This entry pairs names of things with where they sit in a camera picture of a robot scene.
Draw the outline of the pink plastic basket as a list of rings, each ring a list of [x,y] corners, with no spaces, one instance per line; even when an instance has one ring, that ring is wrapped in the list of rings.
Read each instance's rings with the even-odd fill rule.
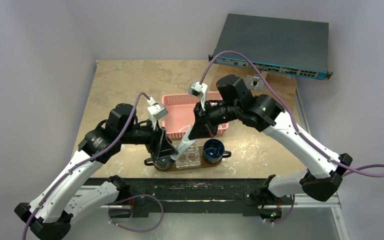
[[[195,123],[194,108],[200,100],[188,93],[167,94],[161,99],[161,103],[167,109],[168,114],[161,121],[168,137],[172,140],[180,140]]]

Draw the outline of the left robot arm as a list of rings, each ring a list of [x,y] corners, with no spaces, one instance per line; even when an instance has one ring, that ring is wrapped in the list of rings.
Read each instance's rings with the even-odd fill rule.
[[[158,124],[168,111],[160,103],[152,103],[147,110],[149,119],[134,123],[136,108],[118,104],[106,120],[88,132],[52,184],[31,202],[16,206],[14,211],[25,222],[25,229],[41,240],[61,240],[74,224],[101,206],[126,203],[131,195],[130,185],[117,175],[76,196],[91,175],[117,154],[123,144],[144,145],[157,169],[170,168],[171,157],[177,150],[166,129]]]

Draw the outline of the dark green mug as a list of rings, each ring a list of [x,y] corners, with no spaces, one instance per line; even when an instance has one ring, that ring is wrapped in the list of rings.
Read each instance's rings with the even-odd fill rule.
[[[156,159],[150,157],[143,162],[145,166],[154,166],[159,171],[168,171],[175,163],[170,156],[157,157]]]

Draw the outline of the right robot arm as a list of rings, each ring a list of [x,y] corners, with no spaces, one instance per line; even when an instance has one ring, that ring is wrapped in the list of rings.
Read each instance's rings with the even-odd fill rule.
[[[327,149],[295,124],[293,115],[271,96],[253,96],[241,77],[226,75],[217,81],[216,87],[222,100],[215,105],[209,100],[195,105],[194,124],[181,140],[185,148],[198,139],[216,136],[219,125],[239,120],[276,140],[306,167],[296,174],[270,176],[260,191],[264,202],[272,204],[285,195],[302,193],[325,202],[337,192],[346,172],[341,164],[350,166],[350,155]]]

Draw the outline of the oval wooden tray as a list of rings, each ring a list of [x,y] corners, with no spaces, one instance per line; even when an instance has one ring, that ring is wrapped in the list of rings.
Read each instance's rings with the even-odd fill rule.
[[[159,169],[153,163],[150,158],[144,160],[146,166],[154,166],[160,172],[175,172],[183,170],[195,170],[195,169],[204,169],[204,168],[213,168],[218,166],[224,159],[222,158],[218,162],[211,164],[204,160],[203,158],[203,146],[193,146],[190,147],[186,153],[175,163],[173,163],[168,169]]]

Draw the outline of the dark blue mug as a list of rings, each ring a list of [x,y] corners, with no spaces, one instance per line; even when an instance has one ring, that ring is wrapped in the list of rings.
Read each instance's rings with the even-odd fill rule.
[[[202,158],[208,164],[215,165],[231,156],[232,153],[226,150],[225,145],[218,139],[209,139],[203,145]]]

